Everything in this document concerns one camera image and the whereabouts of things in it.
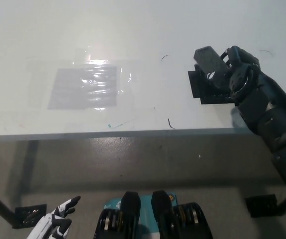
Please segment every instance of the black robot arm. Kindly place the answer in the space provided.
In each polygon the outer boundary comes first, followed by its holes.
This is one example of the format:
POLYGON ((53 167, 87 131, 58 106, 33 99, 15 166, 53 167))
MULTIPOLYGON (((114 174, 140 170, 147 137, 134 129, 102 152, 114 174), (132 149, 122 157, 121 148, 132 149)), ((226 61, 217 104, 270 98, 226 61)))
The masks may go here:
MULTIPOLYGON (((261 136, 286 184, 286 93, 261 71, 257 58, 237 46, 221 56, 204 47, 195 52, 194 59, 205 80, 228 93, 248 128, 261 136)), ((286 200, 276 206, 275 196, 270 195, 250 198, 247 206, 253 217, 286 213, 286 200)))

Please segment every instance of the black metal bracket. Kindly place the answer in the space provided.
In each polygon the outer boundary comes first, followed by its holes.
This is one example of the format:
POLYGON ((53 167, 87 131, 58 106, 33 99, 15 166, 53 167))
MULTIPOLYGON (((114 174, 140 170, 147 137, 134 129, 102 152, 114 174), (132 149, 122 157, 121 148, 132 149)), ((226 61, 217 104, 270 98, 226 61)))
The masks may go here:
POLYGON ((247 209, 252 218, 283 216, 286 214, 286 199, 277 205, 274 194, 246 198, 247 209))
POLYGON ((0 200, 0 216, 15 229, 34 227, 46 213, 46 204, 19 207, 13 212, 0 200))
POLYGON ((195 71, 188 71, 192 96, 194 98, 200 98, 202 105, 233 103, 230 92, 216 88, 207 80, 205 73, 200 69, 199 65, 195 65, 194 67, 195 71))

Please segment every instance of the concrete floor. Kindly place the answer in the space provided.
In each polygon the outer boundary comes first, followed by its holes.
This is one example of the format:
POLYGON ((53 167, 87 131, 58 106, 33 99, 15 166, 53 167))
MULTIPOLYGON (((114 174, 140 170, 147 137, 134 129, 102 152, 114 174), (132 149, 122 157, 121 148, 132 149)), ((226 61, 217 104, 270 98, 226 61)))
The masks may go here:
MULTIPOLYGON (((283 239, 286 216, 252 219, 248 196, 286 187, 254 135, 93 138, 0 143, 0 198, 11 208, 81 195, 69 237, 93 238, 104 203, 126 190, 176 192, 201 205, 215 239, 283 239)), ((0 218, 0 239, 25 239, 0 218)))

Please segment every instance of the robotic hand finger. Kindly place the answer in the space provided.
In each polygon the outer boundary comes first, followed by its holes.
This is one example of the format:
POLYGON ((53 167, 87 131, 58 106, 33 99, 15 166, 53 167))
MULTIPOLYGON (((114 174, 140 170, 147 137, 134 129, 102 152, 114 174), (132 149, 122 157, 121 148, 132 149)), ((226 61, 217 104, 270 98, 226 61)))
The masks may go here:
POLYGON ((53 210, 51 214, 60 216, 61 218, 65 218, 67 214, 71 214, 75 211, 73 207, 78 203, 80 198, 80 196, 77 196, 75 198, 67 200, 65 203, 61 204, 55 210, 53 210))
POLYGON ((72 220, 65 217, 75 211, 73 207, 80 198, 80 196, 72 198, 58 206, 52 213, 43 216, 27 239, 66 239, 72 220))

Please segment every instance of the table surface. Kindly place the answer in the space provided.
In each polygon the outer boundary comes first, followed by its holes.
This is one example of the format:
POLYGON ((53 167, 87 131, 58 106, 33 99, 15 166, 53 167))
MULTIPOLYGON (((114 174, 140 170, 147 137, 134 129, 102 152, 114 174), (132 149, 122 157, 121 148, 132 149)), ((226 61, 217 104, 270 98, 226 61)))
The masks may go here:
POLYGON ((0 140, 246 131, 192 97, 207 45, 247 50, 286 91, 281 0, 0 2, 0 140))

